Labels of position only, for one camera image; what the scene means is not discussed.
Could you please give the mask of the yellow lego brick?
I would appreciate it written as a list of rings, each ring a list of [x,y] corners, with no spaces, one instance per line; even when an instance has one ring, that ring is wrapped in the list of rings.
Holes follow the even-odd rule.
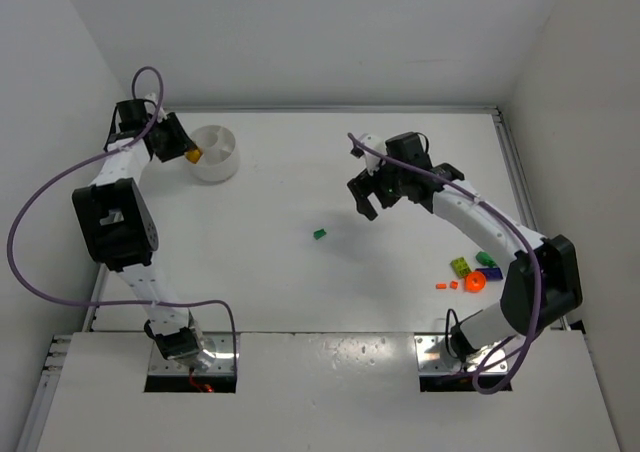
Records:
[[[191,164],[197,164],[201,159],[202,155],[203,155],[203,152],[201,151],[200,148],[194,148],[194,149],[188,150],[184,154],[185,158]]]

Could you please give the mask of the small green lego piece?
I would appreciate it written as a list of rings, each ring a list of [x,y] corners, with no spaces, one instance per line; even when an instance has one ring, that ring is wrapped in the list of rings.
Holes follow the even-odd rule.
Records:
[[[323,238],[325,235],[327,234],[325,229],[318,229],[316,231],[313,232],[313,237],[315,240],[319,240],[321,238]]]

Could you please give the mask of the lime green lego brick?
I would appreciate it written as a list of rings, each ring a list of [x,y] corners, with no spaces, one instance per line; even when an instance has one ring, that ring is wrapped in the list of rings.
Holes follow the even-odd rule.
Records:
[[[450,262],[450,265],[458,278],[466,278],[472,273],[472,269],[464,257],[457,257]]]

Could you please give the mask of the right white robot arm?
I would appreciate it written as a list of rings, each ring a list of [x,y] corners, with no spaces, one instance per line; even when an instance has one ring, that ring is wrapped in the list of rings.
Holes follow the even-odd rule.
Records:
[[[347,187],[356,210],[368,220],[401,199],[445,220],[488,253],[504,277],[499,301],[456,324],[449,353],[463,360],[485,346],[515,336],[536,336],[583,302],[574,244],[548,238],[518,223],[486,201],[449,163],[435,165],[421,133],[388,140],[365,134],[352,138],[351,153],[365,168]]]

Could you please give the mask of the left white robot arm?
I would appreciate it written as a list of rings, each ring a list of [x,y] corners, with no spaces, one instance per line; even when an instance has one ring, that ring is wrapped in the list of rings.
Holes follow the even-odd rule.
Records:
[[[159,233],[139,190],[145,167],[184,157],[196,164],[203,152],[177,116],[157,106],[158,98],[122,101],[115,106],[100,172],[90,185],[72,193],[72,203],[91,258],[116,273],[145,303],[144,331],[161,356],[196,368],[205,339],[188,307],[153,261]]]

